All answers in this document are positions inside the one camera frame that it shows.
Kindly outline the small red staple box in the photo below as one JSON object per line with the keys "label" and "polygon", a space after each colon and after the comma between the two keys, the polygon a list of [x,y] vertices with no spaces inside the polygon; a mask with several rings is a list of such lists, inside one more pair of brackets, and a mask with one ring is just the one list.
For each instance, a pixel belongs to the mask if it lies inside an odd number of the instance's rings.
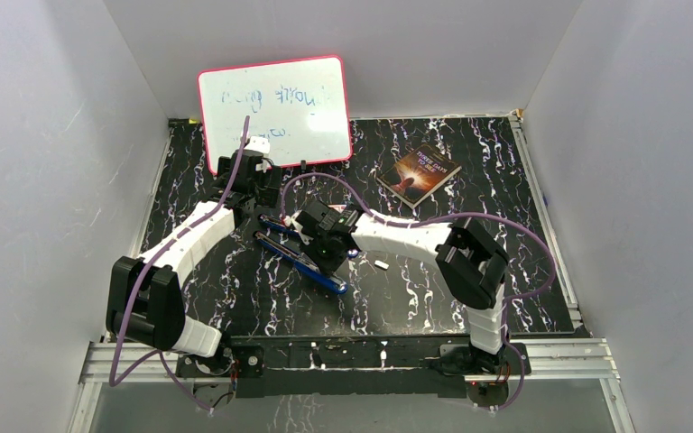
{"label": "small red staple box", "polygon": [[343,212],[347,208],[347,205],[333,205],[333,204],[331,204],[328,207],[336,210],[337,212]]}

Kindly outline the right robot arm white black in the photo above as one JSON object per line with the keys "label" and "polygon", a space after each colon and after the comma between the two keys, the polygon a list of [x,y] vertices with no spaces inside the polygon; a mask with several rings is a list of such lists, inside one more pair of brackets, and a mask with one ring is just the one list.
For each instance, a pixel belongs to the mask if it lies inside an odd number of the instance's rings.
{"label": "right robot arm white black", "polygon": [[443,349],[434,367],[447,375],[498,374],[508,360],[504,330],[504,281],[508,255],[473,218],[448,216],[422,223],[312,200],[283,219],[317,272],[331,277],[350,252],[390,253],[437,270],[467,311],[469,343]]}

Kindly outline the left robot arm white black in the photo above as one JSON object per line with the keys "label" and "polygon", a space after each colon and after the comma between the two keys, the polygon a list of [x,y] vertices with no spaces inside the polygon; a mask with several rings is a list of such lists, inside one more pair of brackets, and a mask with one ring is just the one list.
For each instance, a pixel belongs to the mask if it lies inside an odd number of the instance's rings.
{"label": "left robot arm white black", "polygon": [[254,215],[277,203],[282,168],[261,148],[245,148],[219,160],[208,195],[171,234],[138,257],[113,265],[106,329],[118,337],[162,351],[197,355],[201,367],[222,375],[232,367],[232,349],[219,329],[187,316],[182,285],[222,240]]}

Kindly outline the whiteboard with pink frame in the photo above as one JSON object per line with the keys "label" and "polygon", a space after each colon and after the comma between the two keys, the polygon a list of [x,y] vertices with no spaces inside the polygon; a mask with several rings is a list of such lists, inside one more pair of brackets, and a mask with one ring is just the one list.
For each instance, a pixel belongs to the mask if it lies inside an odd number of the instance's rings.
{"label": "whiteboard with pink frame", "polygon": [[336,55],[211,69],[197,76],[207,165],[231,155],[242,131],[271,144],[282,167],[353,155],[347,87]]}

